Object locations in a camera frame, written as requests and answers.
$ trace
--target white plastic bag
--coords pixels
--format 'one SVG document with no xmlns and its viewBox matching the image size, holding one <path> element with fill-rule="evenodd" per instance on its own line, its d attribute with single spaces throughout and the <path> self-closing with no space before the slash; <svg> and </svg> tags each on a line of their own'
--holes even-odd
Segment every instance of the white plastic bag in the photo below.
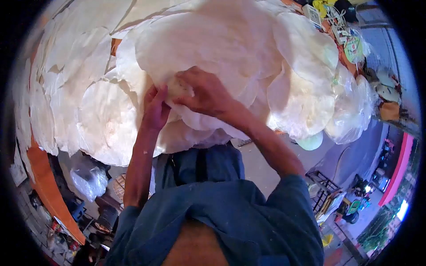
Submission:
<svg viewBox="0 0 426 266">
<path fill-rule="evenodd" d="M 337 95 L 336 104 L 325 132 L 336 144 L 353 142 L 368 128 L 377 94 L 362 75 L 355 80 L 340 63 L 333 89 Z"/>
<path fill-rule="evenodd" d="M 105 170 L 95 166 L 87 156 L 79 156 L 69 172 L 75 188 L 90 202 L 102 196 L 108 185 Z"/>
</svg>

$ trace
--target hand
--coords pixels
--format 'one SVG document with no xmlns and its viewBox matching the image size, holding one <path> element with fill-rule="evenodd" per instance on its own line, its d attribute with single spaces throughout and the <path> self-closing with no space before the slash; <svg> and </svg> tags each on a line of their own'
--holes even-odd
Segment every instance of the hand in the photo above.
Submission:
<svg viewBox="0 0 426 266">
<path fill-rule="evenodd" d="M 173 102 L 184 105 L 193 112 L 218 117 L 238 105 L 215 74 L 193 66 L 176 73 L 176 77 L 193 88 L 194 97 L 181 96 L 174 98 Z"/>
<path fill-rule="evenodd" d="M 160 132 L 169 117 L 170 107 L 164 102 L 167 97 L 167 85 L 156 88 L 152 85 L 144 97 L 144 117 L 141 127 L 144 130 Z"/>
</svg>

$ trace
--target finger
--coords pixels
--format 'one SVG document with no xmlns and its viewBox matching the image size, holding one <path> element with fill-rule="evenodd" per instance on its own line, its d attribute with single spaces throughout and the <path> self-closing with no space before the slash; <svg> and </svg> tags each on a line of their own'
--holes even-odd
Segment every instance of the finger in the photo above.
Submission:
<svg viewBox="0 0 426 266">
<path fill-rule="evenodd" d="M 161 119 L 163 121 L 168 119 L 169 114 L 170 114 L 170 110 L 171 110 L 170 106 L 168 106 L 166 103 L 162 104 Z"/>
<path fill-rule="evenodd" d="M 187 71 L 192 72 L 194 74 L 198 74 L 201 72 L 201 69 L 198 66 L 193 66 L 193 67 L 190 67 Z"/>
<path fill-rule="evenodd" d="M 200 83 L 200 78 L 198 74 L 190 72 L 188 70 L 181 73 L 176 73 L 176 77 L 191 85 L 191 87 L 193 88 L 198 87 Z"/>
<path fill-rule="evenodd" d="M 151 87 L 147 90 L 144 97 L 144 103 L 150 103 L 154 99 L 154 97 L 157 95 L 157 88 L 155 85 L 151 85 Z"/>
<path fill-rule="evenodd" d="M 158 102 L 164 102 L 167 98 L 167 85 L 161 84 L 158 88 L 157 95 L 155 96 L 155 100 Z"/>
<path fill-rule="evenodd" d="M 191 107 L 194 104 L 194 99 L 192 97 L 176 97 L 172 101 L 175 104 L 184 105 L 186 107 Z"/>
</svg>

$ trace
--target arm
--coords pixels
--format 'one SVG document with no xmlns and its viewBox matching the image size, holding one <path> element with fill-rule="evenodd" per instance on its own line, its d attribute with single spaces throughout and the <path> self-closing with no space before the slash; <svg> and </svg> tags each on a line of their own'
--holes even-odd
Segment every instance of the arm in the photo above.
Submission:
<svg viewBox="0 0 426 266">
<path fill-rule="evenodd" d="M 234 100 L 234 110 L 218 116 L 218 119 L 243 131 L 259 148 L 269 166 L 282 178 L 288 174 L 303 176 L 305 170 L 297 156 L 278 135 L 259 121 L 245 106 Z"/>
<path fill-rule="evenodd" d="M 283 141 L 246 107 L 233 99 L 216 75 L 198 67 L 177 73 L 177 78 L 194 89 L 194 97 L 179 97 L 174 103 L 187 106 L 194 112 L 216 117 L 243 131 L 259 148 L 268 164 L 280 177 L 304 175 L 302 163 Z"/>
<path fill-rule="evenodd" d="M 148 200 L 155 144 L 170 113 L 170 107 L 164 103 L 166 96 L 165 86 L 160 89 L 152 86 L 145 95 L 144 117 L 126 173 L 124 207 L 135 206 L 141 209 Z"/>
</svg>

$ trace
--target metal frame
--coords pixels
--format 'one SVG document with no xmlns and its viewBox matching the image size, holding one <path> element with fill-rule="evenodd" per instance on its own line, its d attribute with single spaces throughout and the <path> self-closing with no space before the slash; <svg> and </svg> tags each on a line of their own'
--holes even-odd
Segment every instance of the metal frame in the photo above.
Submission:
<svg viewBox="0 0 426 266">
<path fill-rule="evenodd" d="M 320 171 L 309 172 L 305 176 L 321 188 L 321 192 L 318 192 L 317 196 L 313 198 L 313 210 L 314 214 L 317 215 L 321 210 L 328 208 L 327 204 L 331 203 L 330 199 L 333 194 L 340 190 L 340 187 Z"/>
</svg>

